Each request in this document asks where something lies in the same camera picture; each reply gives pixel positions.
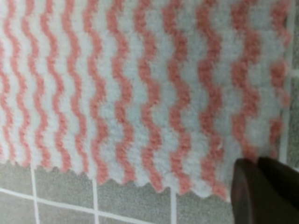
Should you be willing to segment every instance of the white grout line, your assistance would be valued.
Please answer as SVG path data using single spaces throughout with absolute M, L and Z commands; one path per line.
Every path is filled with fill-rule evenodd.
M 292 7 L 287 18 L 287 30 L 293 34 L 294 39 L 294 30 L 295 30 L 295 0 L 291 1 Z M 293 59 L 293 40 L 291 41 L 288 50 L 286 52 L 286 60 L 290 67 L 292 67 L 292 59 Z M 285 89 L 291 95 L 291 79 L 293 76 L 293 72 L 289 75 L 285 80 Z M 290 108 L 286 108 L 283 111 L 283 123 L 284 123 L 284 131 L 280 138 L 280 149 L 279 149 L 279 161 L 286 164 L 287 163 L 287 153 L 288 153 L 288 137 L 289 137 L 289 119 L 290 119 Z
M 98 216 L 112 218 L 112 219 L 116 219 L 116 220 L 119 220 L 119 221 L 131 223 L 131 224 L 153 224 L 153 223 L 145 222 L 145 221 L 142 221 L 142 220 L 129 218 L 129 217 L 124 217 L 124 216 L 119 216 L 119 215 L 115 215 L 115 214 L 104 212 L 104 211 L 95 211 L 94 209 L 84 208 L 84 207 L 77 206 L 77 205 L 65 204 L 65 203 L 60 203 L 60 202 L 53 202 L 53 201 L 49 201 L 49 200 L 46 200 L 46 199 L 42 199 L 42 198 L 38 198 L 38 197 L 34 197 L 34 196 L 22 194 L 22 193 L 18 193 L 18 192 L 12 191 L 12 190 L 7 190 L 7 189 L 0 188 L 0 192 L 8 194 L 8 195 L 12 195 L 12 196 L 20 197 L 20 198 L 25 198 L 25 199 L 28 199 L 28 200 L 33 200 L 33 201 L 36 200 L 36 202 L 46 204 L 46 205 L 50 205 L 50 206 L 57 207 L 57 208 L 69 209 L 69 210 L 75 210 L 75 211 L 82 211 L 82 212 L 86 212 L 86 213 L 89 213 L 89 214 L 96 214 Z
M 171 189 L 171 224 L 177 224 L 177 195 L 176 192 Z
M 93 209 L 94 209 L 94 223 L 99 224 L 99 216 L 97 212 L 98 208 L 98 190 L 97 190 L 97 181 L 93 179 Z
M 39 224 L 39 212 L 38 212 L 37 196 L 36 196 L 36 176 L 32 166 L 30 166 L 30 171 L 31 171 L 32 194 L 33 194 L 33 201 L 34 201 L 34 214 L 36 217 L 36 224 Z
M 153 223 L 145 222 L 145 221 L 142 221 L 142 220 L 129 218 L 129 217 L 124 217 L 124 216 L 119 216 L 119 215 L 115 215 L 115 214 L 104 212 L 104 211 L 98 211 L 98 215 L 106 217 L 106 218 L 112 218 L 112 219 L 116 219 L 116 220 L 119 220 L 119 221 L 127 222 L 127 223 L 130 223 L 130 224 L 153 224 Z
M 7 189 L 2 189 L 2 188 L 0 188 L 0 192 L 1 192 L 1 193 L 8 194 L 8 195 L 15 196 L 15 197 L 21 197 L 21 198 L 28 199 L 28 200 L 32 200 L 32 201 L 34 200 L 34 197 L 31 196 L 31 195 L 26 195 L 26 194 L 22 194 L 22 193 L 14 192 L 14 191 L 12 191 L 12 190 L 7 190 Z

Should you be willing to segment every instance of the bath mat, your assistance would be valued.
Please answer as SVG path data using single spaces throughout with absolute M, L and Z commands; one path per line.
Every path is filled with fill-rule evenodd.
M 0 160 L 228 198 L 275 156 L 288 0 L 0 0 Z

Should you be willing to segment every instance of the rug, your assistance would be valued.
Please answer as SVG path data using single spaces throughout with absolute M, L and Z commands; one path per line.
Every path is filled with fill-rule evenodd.
M 289 0 L 0 0 L 0 161 L 229 198 L 278 154 Z

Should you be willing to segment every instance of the pink and white rug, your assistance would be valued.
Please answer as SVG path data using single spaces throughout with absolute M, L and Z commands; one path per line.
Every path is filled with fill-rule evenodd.
M 0 0 L 0 161 L 228 199 L 277 154 L 290 0 Z

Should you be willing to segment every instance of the pink wavy stripe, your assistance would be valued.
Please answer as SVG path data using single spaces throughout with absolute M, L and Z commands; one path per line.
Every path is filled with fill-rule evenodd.
M 142 122 L 149 130 L 149 142 L 142 152 L 142 162 L 148 170 L 150 181 L 157 191 L 163 190 L 162 177 L 154 165 L 154 151 L 159 150 L 162 139 L 161 130 L 153 122 L 152 108 L 160 103 L 159 82 L 151 77 L 149 61 L 153 60 L 157 53 L 156 39 L 152 32 L 146 29 L 145 13 L 150 7 L 151 1 L 139 0 L 134 12 L 134 23 L 136 31 L 143 37 L 144 54 L 138 62 L 138 74 L 147 85 L 148 101 L 142 106 Z
M 53 76 L 53 78 L 56 81 L 57 88 L 56 88 L 56 93 L 52 98 L 52 105 L 59 119 L 59 128 L 58 131 L 55 133 L 55 145 L 62 156 L 61 171 L 66 172 L 71 168 L 71 158 L 67 150 L 64 148 L 63 141 L 62 141 L 67 131 L 67 124 L 66 124 L 66 119 L 64 114 L 59 110 L 60 96 L 64 92 L 64 86 L 63 86 L 63 81 L 61 79 L 61 75 L 58 74 L 57 71 L 55 70 L 55 61 L 58 55 L 57 40 L 54 34 L 50 31 L 48 26 L 49 16 L 51 16 L 52 14 L 53 14 L 53 0 L 47 0 L 45 11 L 41 16 L 41 26 L 43 32 L 46 34 L 46 36 L 49 39 L 50 47 L 51 47 L 50 55 L 47 57 L 47 66 L 50 74 Z
M 287 17 L 291 6 L 290 0 L 278 0 L 273 4 L 271 9 L 272 25 L 278 36 L 283 39 L 285 47 L 291 42 L 292 36 L 285 28 L 284 21 Z M 290 105 L 290 97 L 284 89 L 285 78 L 287 75 L 288 65 L 285 59 L 280 59 L 271 65 L 272 85 L 284 106 Z M 275 146 L 283 130 L 282 118 L 273 118 L 270 127 L 270 143 Z
M 4 32 L 8 33 L 9 30 L 9 14 L 7 14 L 7 17 L 5 19 L 5 23 L 4 23 Z M 10 160 L 12 162 L 15 161 L 15 148 L 14 145 L 10 139 L 10 135 L 9 135 L 9 131 L 12 129 L 13 125 L 14 125 L 14 120 L 13 120 L 13 114 L 12 114 L 12 110 L 11 108 L 7 105 L 7 96 L 10 95 L 10 84 L 9 84 L 9 79 L 8 79 L 8 75 L 4 72 L 3 70 L 3 42 L 0 43 L 0 76 L 2 78 L 2 82 L 3 82 L 3 92 L 1 93 L 1 106 L 3 107 L 3 109 L 5 110 L 5 114 L 6 114 L 6 123 L 3 126 L 3 134 L 4 134 L 4 138 L 8 143 L 9 146 L 9 154 L 10 154 Z
M 284 40 L 285 47 L 287 47 L 292 40 L 292 35 L 285 28 L 285 19 L 290 7 L 291 0 L 277 0 L 271 9 L 272 25 L 278 37 Z
M 75 83 L 75 95 L 71 97 L 71 109 L 73 113 L 76 115 L 76 117 L 79 120 L 79 128 L 80 131 L 75 137 L 76 141 L 76 148 L 78 151 L 78 154 L 82 157 L 83 161 L 83 171 L 88 172 L 88 159 L 87 154 L 84 151 L 83 142 L 86 138 L 86 118 L 80 111 L 79 106 L 79 100 L 82 95 L 82 81 L 81 77 L 76 71 L 76 64 L 77 59 L 79 55 L 81 54 L 80 46 L 78 43 L 78 38 L 74 31 L 72 30 L 72 24 L 71 24 L 71 14 L 74 10 L 74 0 L 68 0 L 65 2 L 65 10 L 62 15 L 62 25 L 63 29 L 67 33 L 70 43 L 71 43 L 71 52 L 70 55 L 67 58 L 67 69 L 69 74 L 74 80 Z
M 168 77 L 173 83 L 178 101 L 170 108 L 170 125 L 178 133 L 178 148 L 176 152 L 171 153 L 171 169 L 178 177 L 180 193 L 184 194 L 191 188 L 191 180 L 183 171 L 182 159 L 186 157 L 191 150 L 191 136 L 185 130 L 181 120 L 181 110 L 187 108 L 190 104 L 190 90 L 187 83 L 180 77 L 180 67 L 187 57 L 187 39 L 183 32 L 177 30 L 176 15 L 181 8 L 181 0 L 171 0 L 168 6 L 163 9 L 164 30 L 172 36 L 175 50 L 172 58 L 167 64 Z
M 7 78 L 7 74 L 5 74 L 5 72 L 3 71 L 3 43 L 2 42 L 0 42 L 0 77 L 2 79 L 2 86 L 3 86 L 2 87 L 3 92 L 1 93 L 0 96 L 0 102 L 1 102 L 1 107 L 4 109 L 6 114 L 6 123 L 3 126 L 3 133 L 4 133 L 4 138 L 8 143 L 9 151 L 10 151 L 10 159 L 12 160 L 12 158 L 15 157 L 15 149 L 9 136 L 9 130 L 13 125 L 13 115 L 11 112 L 11 108 L 7 105 L 6 96 L 9 96 L 10 94 L 10 85 L 9 85 L 9 80 Z M 3 157 L 3 149 L 0 148 L 0 158 L 2 157 Z
M 96 122 L 97 132 L 92 140 L 93 159 L 97 164 L 97 180 L 104 183 L 108 179 L 108 166 L 100 157 L 100 146 L 108 137 L 108 127 L 105 120 L 99 115 L 99 107 L 106 99 L 106 82 L 100 76 L 97 68 L 97 59 L 102 52 L 102 43 L 99 34 L 93 29 L 93 14 L 97 13 L 98 0 L 89 0 L 86 10 L 83 12 L 84 30 L 93 42 L 93 52 L 88 57 L 88 73 L 94 81 L 96 92 L 90 101 L 90 112 Z
M 116 144 L 116 157 L 125 169 L 124 183 L 135 179 L 134 167 L 129 163 L 127 150 L 134 139 L 134 128 L 126 118 L 126 107 L 132 100 L 132 86 L 123 75 L 123 65 L 129 53 L 128 42 L 125 35 L 118 29 L 117 15 L 123 11 L 124 0 L 114 0 L 107 12 L 108 30 L 114 35 L 117 42 L 116 56 L 111 59 L 113 77 L 121 88 L 121 99 L 115 103 L 116 119 L 123 126 L 124 138 Z
M 26 0 L 26 13 L 22 19 L 22 29 L 25 36 L 30 40 L 32 52 L 28 55 L 28 66 L 30 69 L 31 74 L 36 78 L 36 91 L 34 93 L 34 104 L 35 107 L 40 115 L 41 123 L 38 129 L 35 132 L 35 142 L 36 145 L 40 148 L 42 152 L 42 166 L 49 168 L 51 167 L 51 156 L 48 148 L 45 146 L 43 142 L 43 132 L 48 125 L 48 118 L 47 113 L 43 110 L 41 100 L 44 94 L 44 83 L 41 74 L 39 74 L 36 70 L 36 63 L 35 61 L 38 59 L 39 48 L 38 48 L 38 41 L 30 32 L 29 21 L 27 20 L 28 17 L 31 16 L 34 9 L 34 0 Z
M 218 0 L 205 0 L 196 11 L 197 29 L 207 39 L 206 58 L 198 63 L 198 77 L 209 93 L 206 110 L 199 114 L 203 133 L 210 139 L 209 152 L 201 160 L 202 179 L 212 188 L 214 194 L 227 198 L 227 188 L 216 178 L 215 164 L 223 159 L 224 148 L 219 133 L 214 129 L 214 119 L 222 109 L 221 87 L 213 83 L 213 69 L 219 62 L 222 38 L 210 23 L 210 10 Z
M 26 129 L 30 123 L 30 115 L 29 112 L 27 111 L 26 107 L 24 106 L 24 102 L 23 102 L 23 96 L 24 93 L 26 91 L 26 80 L 24 78 L 24 76 L 20 73 L 20 71 L 18 70 L 18 60 L 19 60 L 19 54 L 20 54 L 20 43 L 17 39 L 17 37 L 15 37 L 10 28 L 11 28 L 11 19 L 14 18 L 15 16 L 15 5 L 14 5 L 14 1 L 13 0 L 7 0 L 7 5 L 8 5 L 8 16 L 5 20 L 5 32 L 8 36 L 8 38 L 10 39 L 12 45 L 13 45 L 13 55 L 10 58 L 10 64 L 11 67 L 13 69 L 14 74 L 16 75 L 17 79 L 18 79 L 18 83 L 19 83 L 19 92 L 17 94 L 16 97 L 16 101 L 18 104 L 19 109 L 21 110 L 22 114 L 23 114 L 23 123 L 22 126 L 19 128 L 19 138 L 20 138 L 20 142 L 21 144 L 24 146 L 25 148 L 25 161 L 22 162 L 23 166 L 27 166 L 30 163 L 30 159 L 31 159 L 31 153 L 30 153 L 30 149 L 29 149 L 29 145 L 28 143 L 25 141 L 25 134 L 26 134 Z M 10 159 L 12 161 L 15 160 L 15 154 L 11 154 Z
M 246 158 L 256 160 L 257 148 L 246 138 L 246 124 L 248 118 L 257 116 L 259 93 L 250 86 L 248 70 L 250 64 L 258 62 L 261 53 L 259 33 L 249 26 L 250 6 L 257 0 L 242 0 L 232 5 L 232 24 L 238 34 L 244 37 L 243 55 L 232 64 L 232 81 L 236 88 L 242 91 L 243 105 L 238 114 L 232 116 L 232 132 L 239 142 L 243 155 Z

